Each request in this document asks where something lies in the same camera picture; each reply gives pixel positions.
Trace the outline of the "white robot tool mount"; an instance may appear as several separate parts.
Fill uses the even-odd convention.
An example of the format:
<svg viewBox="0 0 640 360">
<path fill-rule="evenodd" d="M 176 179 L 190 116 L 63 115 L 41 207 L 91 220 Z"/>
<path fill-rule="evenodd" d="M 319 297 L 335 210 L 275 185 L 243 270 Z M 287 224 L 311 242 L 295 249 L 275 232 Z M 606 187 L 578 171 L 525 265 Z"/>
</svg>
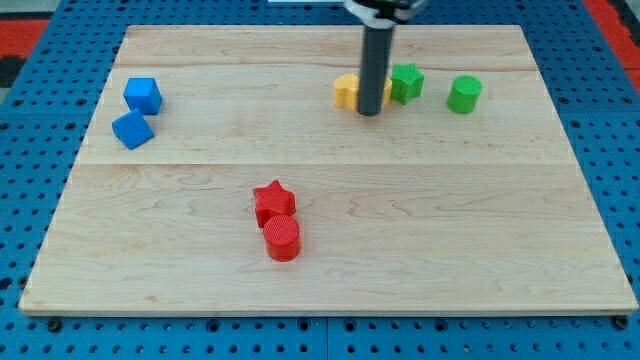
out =
<svg viewBox="0 0 640 360">
<path fill-rule="evenodd" d="M 368 27 L 406 24 L 429 5 L 429 0 L 344 0 L 344 8 Z"/>
</svg>

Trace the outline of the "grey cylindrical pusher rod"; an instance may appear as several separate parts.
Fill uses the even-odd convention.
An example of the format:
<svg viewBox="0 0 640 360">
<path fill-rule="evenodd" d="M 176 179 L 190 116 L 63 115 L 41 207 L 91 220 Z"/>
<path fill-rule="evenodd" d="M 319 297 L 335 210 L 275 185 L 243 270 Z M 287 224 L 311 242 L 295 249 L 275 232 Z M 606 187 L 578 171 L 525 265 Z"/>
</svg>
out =
<svg viewBox="0 0 640 360">
<path fill-rule="evenodd" d="M 393 31 L 393 27 L 376 29 L 364 26 L 358 96 L 361 115 L 375 116 L 381 111 Z"/>
</svg>

